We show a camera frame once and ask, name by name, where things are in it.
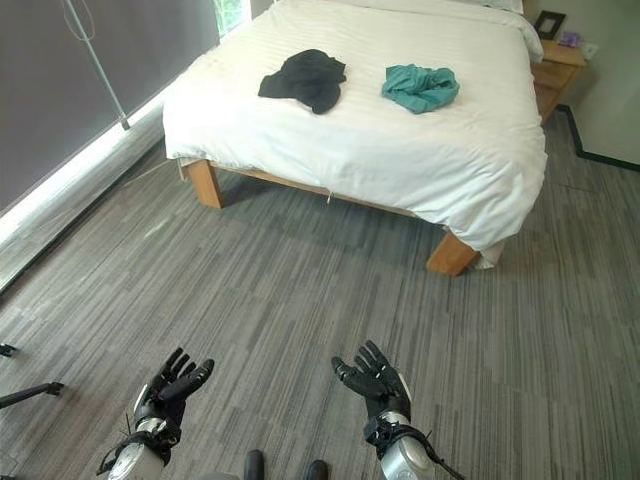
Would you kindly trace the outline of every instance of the wall outlet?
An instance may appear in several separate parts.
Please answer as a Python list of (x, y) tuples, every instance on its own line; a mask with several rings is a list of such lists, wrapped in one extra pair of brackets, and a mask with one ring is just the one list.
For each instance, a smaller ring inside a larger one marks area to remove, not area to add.
[(587, 60), (591, 60), (600, 47), (593, 43), (585, 43), (582, 45), (582, 54)]

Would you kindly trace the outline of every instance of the picture frame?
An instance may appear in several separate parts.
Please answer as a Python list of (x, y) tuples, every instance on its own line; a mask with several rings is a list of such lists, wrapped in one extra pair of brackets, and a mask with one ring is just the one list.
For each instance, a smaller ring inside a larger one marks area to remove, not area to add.
[(533, 28), (538, 32), (538, 36), (542, 40), (553, 40), (558, 34), (558, 30), (562, 26), (562, 22), (567, 16), (564, 13), (549, 12), (543, 10), (540, 12), (538, 20), (536, 20)]

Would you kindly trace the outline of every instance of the gray carpet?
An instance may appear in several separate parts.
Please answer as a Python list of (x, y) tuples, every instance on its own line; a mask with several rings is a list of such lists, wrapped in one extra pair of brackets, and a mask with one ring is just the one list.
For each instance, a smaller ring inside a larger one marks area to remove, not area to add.
[(158, 151), (1, 300), (0, 339), (23, 350), (1, 391), (68, 389), (0, 411), (0, 467), (91, 478), (183, 345), (217, 366), (164, 478), (240, 474), (260, 448), (270, 479), (317, 457), (380, 479), (364, 404), (329, 367), (371, 338), (468, 478), (640, 478), (640, 176), (577, 159), (562, 114), (547, 133), (524, 228), (496, 269), (455, 279), (423, 268), (435, 226), (232, 174), (207, 209)]

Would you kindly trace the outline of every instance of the wooden bed leg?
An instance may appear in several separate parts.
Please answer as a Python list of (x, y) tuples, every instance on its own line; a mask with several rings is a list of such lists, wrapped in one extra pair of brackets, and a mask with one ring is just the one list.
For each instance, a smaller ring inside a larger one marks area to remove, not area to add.
[(477, 255), (478, 252), (462, 243), (454, 234), (447, 232), (427, 260), (427, 270), (455, 277), (462, 273)]
[(214, 208), (222, 208), (222, 196), (216, 179), (216, 171), (207, 160), (198, 160), (187, 165), (187, 172), (191, 184), (198, 194), (198, 200), (203, 205)]

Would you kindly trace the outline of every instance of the bed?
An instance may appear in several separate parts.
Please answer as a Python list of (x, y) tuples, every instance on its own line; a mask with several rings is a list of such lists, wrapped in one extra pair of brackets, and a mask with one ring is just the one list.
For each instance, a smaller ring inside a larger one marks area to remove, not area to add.
[[(314, 115), (296, 100), (257, 96), (265, 75), (310, 48), (347, 65), (332, 110)], [(281, 0), (169, 88), (167, 156), (216, 208), (222, 168), (443, 225), (427, 268), (457, 275), (495, 264), (540, 192), (545, 138), (530, 62), (541, 57), (531, 25), (508, 11), (449, 0)], [(382, 97), (385, 68), (409, 63), (452, 69), (454, 102), (414, 115)]]

